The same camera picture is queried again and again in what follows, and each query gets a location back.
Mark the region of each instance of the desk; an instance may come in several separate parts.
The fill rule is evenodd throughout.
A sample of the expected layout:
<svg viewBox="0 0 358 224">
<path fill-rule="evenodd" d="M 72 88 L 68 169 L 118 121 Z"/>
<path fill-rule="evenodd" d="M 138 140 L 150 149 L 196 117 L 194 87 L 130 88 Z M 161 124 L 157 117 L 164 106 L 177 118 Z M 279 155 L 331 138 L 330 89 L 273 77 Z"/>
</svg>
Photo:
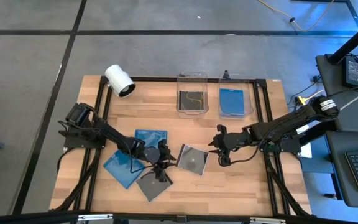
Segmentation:
<svg viewBox="0 0 358 224">
<path fill-rule="evenodd" d="M 331 65 L 325 56 L 317 56 L 316 61 L 327 95 L 349 89 L 342 86 L 342 65 Z M 357 96 L 358 92 L 347 91 L 333 96 L 333 100 L 340 108 Z M 358 131 L 358 100 L 340 112 L 336 126 L 341 131 Z"/>
<path fill-rule="evenodd" d="M 100 76 L 85 76 L 78 102 L 94 105 Z M 222 120 L 218 115 L 218 84 L 208 83 L 209 111 L 203 119 L 180 119 L 176 111 L 176 82 L 135 82 L 136 89 L 127 98 L 111 98 L 108 123 L 127 136 L 136 129 L 160 129 L 168 131 L 167 145 L 176 158 L 182 144 L 204 151 L 212 150 L 208 143 L 218 132 L 217 124 L 227 126 L 227 131 L 239 132 L 241 127 L 256 123 L 254 112 L 244 120 Z M 280 80 L 267 80 L 273 118 L 288 113 Z M 255 108 L 253 89 L 250 100 Z M 264 121 L 267 121 L 263 97 L 261 97 Z M 249 162 L 230 167 L 220 167 L 218 157 L 210 154 L 204 176 L 200 177 L 176 167 L 167 169 L 173 185 L 153 202 L 146 201 L 137 184 L 128 190 L 108 173 L 103 164 L 117 147 L 108 141 L 101 154 L 93 194 L 92 212 L 151 213 L 187 215 L 265 215 L 271 216 L 270 197 L 263 155 L 258 153 Z M 245 147 L 232 153 L 232 160 L 248 158 L 254 147 Z M 63 159 L 53 191 L 50 208 L 59 206 L 76 185 L 84 156 L 83 149 L 75 149 Z M 311 212 L 299 161 L 292 154 L 281 154 L 285 183 L 303 209 Z M 86 197 L 87 186 L 83 191 Z M 283 212 L 280 191 L 275 188 L 279 212 Z M 80 208 L 85 207 L 85 200 Z"/>
<path fill-rule="evenodd" d="M 331 65 L 325 56 L 317 56 L 316 61 L 327 95 L 348 89 L 342 86 L 341 65 Z M 340 108 L 357 96 L 358 92 L 347 91 L 333 96 L 333 100 Z M 333 178 L 334 185 L 339 187 L 336 193 L 343 196 L 348 206 L 358 207 L 358 188 L 344 155 L 347 151 L 358 150 L 358 100 L 340 112 L 335 127 L 341 132 L 328 131 L 326 137 L 338 180 Z"/>
<path fill-rule="evenodd" d="M 346 152 L 358 150 L 358 133 L 328 131 L 326 135 L 344 201 L 348 206 L 358 207 L 356 180 L 345 157 Z"/>
</svg>

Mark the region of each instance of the black metal frame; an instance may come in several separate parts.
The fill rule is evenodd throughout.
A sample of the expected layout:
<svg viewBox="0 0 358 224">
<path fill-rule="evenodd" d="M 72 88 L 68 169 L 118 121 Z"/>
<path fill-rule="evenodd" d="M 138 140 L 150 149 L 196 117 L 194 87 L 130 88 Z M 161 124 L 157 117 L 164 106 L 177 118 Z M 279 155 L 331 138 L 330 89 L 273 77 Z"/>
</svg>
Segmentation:
<svg viewBox="0 0 358 224">
<path fill-rule="evenodd" d="M 106 77 L 101 77 L 99 82 L 99 89 L 98 94 L 96 96 L 96 102 L 95 102 L 95 111 L 99 113 L 100 110 L 100 104 L 101 99 L 103 97 L 103 90 L 104 86 L 107 84 L 108 80 Z M 103 119 L 108 118 L 108 111 L 110 106 L 110 100 L 112 95 L 112 89 L 108 88 L 107 95 L 106 95 L 106 102 L 104 105 L 103 110 Z M 77 183 L 77 185 L 74 187 L 74 189 L 70 192 L 69 196 L 63 201 L 63 203 L 55 209 L 56 211 L 65 211 L 68 210 L 70 205 L 74 202 L 74 210 L 78 210 L 81 202 L 81 194 L 83 191 L 83 187 L 85 186 L 85 183 L 90 179 L 89 188 L 88 188 L 88 194 L 86 197 L 85 202 L 85 210 L 90 211 L 92 198 L 93 198 L 93 192 L 94 192 L 94 185 L 96 183 L 96 174 L 98 172 L 99 167 L 99 160 L 102 148 L 104 146 L 101 146 L 99 148 L 95 149 L 95 154 L 92 160 L 92 163 L 88 166 L 89 158 L 90 158 L 90 150 L 89 148 L 85 149 L 83 163 L 81 167 L 81 173 L 80 173 L 80 179 Z"/>
<path fill-rule="evenodd" d="M 116 220 L 127 220 L 127 219 L 142 219 L 142 220 L 170 220 L 178 223 L 185 222 L 197 222 L 197 221 L 228 221 L 228 222 L 243 222 L 243 223 L 271 223 L 276 221 L 277 223 L 287 224 L 345 224 L 348 222 L 339 220 L 329 220 L 324 218 L 312 218 L 305 216 L 294 216 L 294 215 L 276 215 L 274 217 L 243 217 L 243 216 L 221 216 L 221 215 L 148 215 L 148 214 L 126 214 L 126 213 L 90 213 L 86 210 L 75 210 L 75 211 L 64 211 L 64 212 L 43 212 L 43 213 L 30 213 L 20 215 L 5 215 L 0 216 L 0 223 L 3 224 L 33 224 L 33 223 L 66 223 L 66 222 L 77 222 L 81 221 L 80 218 L 85 218 L 87 215 L 103 215 L 104 218 Z"/>
<path fill-rule="evenodd" d="M 331 179 L 333 180 L 333 186 L 334 186 L 336 199 L 337 200 L 343 200 L 341 186 L 340 186 L 338 175 L 336 174 L 335 169 L 334 169 L 334 173 L 331 174 Z"/>
<path fill-rule="evenodd" d="M 177 81 L 176 77 L 131 77 L 131 78 L 134 82 L 176 82 Z M 262 109 L 261 109 L 261 105 L 260 105 L 260 96 L 259 96 L 259 91 L 258 91 L 259 87 L 262 88 L 262 91 L 264 94 L 264 101 L 265 101 L 265 105 L 266 105 L 266 110 L 267 110 L 266 113 L 268 114 L 268 119 L 269 119 L 269 121 L 273 120 L 272 111 L 271 111 L 271 107 L 270 107 L 270 101 L 269 101 L 269 94 L 267 91 L 266 80 L 250 79 L 248 81 L 253 86 L 253 89 L 254 89 L 255 105 L 256 105 L 256 113 L 258 116 L 258 121 L 259 122 L 263 121 Z M 218 82 L 219 82 L 218 78 L 209 78 L 208 79 L 208 83 L 218 83 Z M 98 95 L 96 97 L 95 108 L 97 109 L 97 111 L 99 110 L 99 107 L 100 107 L 101 98 L 103 95 L 103 88 L 104 88 L 105 84 L 107 84 L 107 78 L 102 76 L 100 84 L 99 84 Z M 104 118 L 105 117 L 107 118 L 108 109 L 109 109 L 109 106 L 111 105 L 110 101 L 111 101 L 111 88 L 108 88 L 108 96 L 106 97 L 105 108 L 104 108 L 104 113 L 103 113 Z M 100 152 L 101 152 L 101 149 L 97 149 L 95 154 L 99 155 Z M 269 158 L 269 156 L 266 153 L 264 153 L 264 157 L 265 157 L 265 159 Z M 83 167 L 81 168 L 80 177 L 83 177 L 88 161 L 89 161 L 89 155 L 85 154 L 84 159 L 83 159 Z M 278 155 L 278 154 L 275 154 L 275 163 L 276 163 L 276 169 L 277 169 L 278 176 L 279 176 L 280 180 L 283 181 L 284 178 L 283 178 L 282 165 L 281 165 L 281 161 L 280 161 L 280 155 Z M 273 215 L 278 215 L 277 199 L 275 196 L 274 183 L 273 183 L 272 177 L 270 175 L 268 175 L 268 173 L 267 173 L 267 179 L 268 179 L 268 191 L 270 194 L 270 202 L 271 202 L 271 206 L 272 206 L 272 212 L 273 212 Z M 90 211 L 90 209 L 91 209 L 93 190 L 94 190 L 95 184 L 96 184 L 96 171 L 92 174 L 91 182 L 89 183 L 88 196 L 86 198 L 86 207 L 85 207 L 85 210 L 87 210 L 87 211 Z M 81 200 L 81 195 L 77 196 L 74 209 L 79 209 L 80 200 Z M 284 213 L 286 215 L 289 215 L 290 214 L 289 205 L 283 195 L 282 195 L 282 200 L 283 200 L 283 206 L 284 206 Z M 127 216 L 129 218 L 135 218 L 137 216 L 140 216 L 138 218 L 142 218 L 145 216 L 145 214 L 125 214 L 125 215 L 123 215 L 122 218 L 126 218 Z M 156 219 L 156 220 L 177 220 L 177 219 L 181 220 L 180 217 L 182 217 L 183 215 L 181 216 L 181 215 L 147 214 L 147 216 L 154 217 L 154 219 Z M 184 217 L 185 217 L 185 220 L 187 220 L 187 218 L 190 218 L 190 217 L 192 217 L 192 218 L 197 217 L 197 219 L 203 220 L 203 221 L 215 220 L 215 219 L 211 219 L 210 216 L 202 216 L 202 215 L 199 215 L 199 216 L 184 215 Z M 236 219 L 234 219 L 234 217 L 225 217 L 225 216 L 217 216 L 217 217 L 220 217 L 220 218 L 218 218 L 219 221 L 228 221 L 228 222 L 232 222 L 232 221 L 242 221 L 243 222 L 244 220 L 247 220 L 249 218 L 247 216 L 239 216 L 239 219 L 236 220 Z"/>
<path fill-rule="evenodd" d="M 358 32 L 350 38 L 341 48 L 333 53 L 328 62 L 331 64 L 338 64 L 348 53 L 358 46 Z"/>
</svg>

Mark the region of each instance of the power adapter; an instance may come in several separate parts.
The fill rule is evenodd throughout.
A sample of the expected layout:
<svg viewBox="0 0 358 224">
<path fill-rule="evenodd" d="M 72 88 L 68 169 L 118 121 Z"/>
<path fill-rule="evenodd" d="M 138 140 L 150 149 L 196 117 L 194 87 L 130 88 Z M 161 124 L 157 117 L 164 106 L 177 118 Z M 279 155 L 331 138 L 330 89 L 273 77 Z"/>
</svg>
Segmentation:
<svg viewBox="0 0 358 224">
<path fill-rule="evenodd" d="M 358 62 L 346 56 L 342 61 L 342 85 L 354 88 L 358 86 Z"/>
</svg>

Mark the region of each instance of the cd case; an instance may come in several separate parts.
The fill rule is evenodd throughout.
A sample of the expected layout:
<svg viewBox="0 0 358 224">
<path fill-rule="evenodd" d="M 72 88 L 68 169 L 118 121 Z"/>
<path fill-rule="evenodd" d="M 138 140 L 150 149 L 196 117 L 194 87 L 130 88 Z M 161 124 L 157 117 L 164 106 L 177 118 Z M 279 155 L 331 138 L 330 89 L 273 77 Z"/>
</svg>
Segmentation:
<svg viewBox="0 0 358 224">
<path fill-rule="evenodd" d="M 204 92 L 179 91 L 179 110 L 204 110 Z"/>
<path fill-rule="evenodd" d="M 123 186 L 128 189 L 133 182 L 141 175 L 144 170 L 144 165 L 137 159 L 132 159 L 131 173 L 131 158 L 125 155 L 120 150 L 117 150 L 103 165 L 103 167 Z"/>
<path fill-rule="evenodd" d="M 173 184 L 172 180 L 165 174 L 166 182 L 160 182 L 155 178 L 154 172 L 148 172 L 139 178 L 136 183 L 140 187 L 147 200 L 151 202 Z"/>
<path fill-rule="evenodd" d="M 177 160 L 177 167 L 198 175 L 203 175 L 207 160 L 208 152 L 182 145 Z"/>
<path fill-rule="evenodd" d="M 135 138 L 145 142 L 145 147 L 154 147 L 158 149 L 158 143 L 168 138 L 167 131 L 156 130 L 135 130 Z"/>
<path fill-rule="evenodd" d="M 221 115 L 244 117 L 244 92 L 227 88 L 219 89 Z"/>
</svg>

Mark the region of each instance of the white camera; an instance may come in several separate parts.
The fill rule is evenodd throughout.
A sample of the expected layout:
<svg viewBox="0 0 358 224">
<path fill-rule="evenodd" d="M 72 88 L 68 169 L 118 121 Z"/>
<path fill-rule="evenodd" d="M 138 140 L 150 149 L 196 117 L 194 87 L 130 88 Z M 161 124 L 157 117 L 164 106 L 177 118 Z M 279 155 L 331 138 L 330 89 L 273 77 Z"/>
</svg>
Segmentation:
<svg viewBox="0 0 358 224">
<path fill-rule="evenodd" d="M 119 97 L 129 96 L 135 90 L 135 83 L 119 65 L 111 65 L 104 75 L 109 80 L 114 93 Z"/>
</svg>

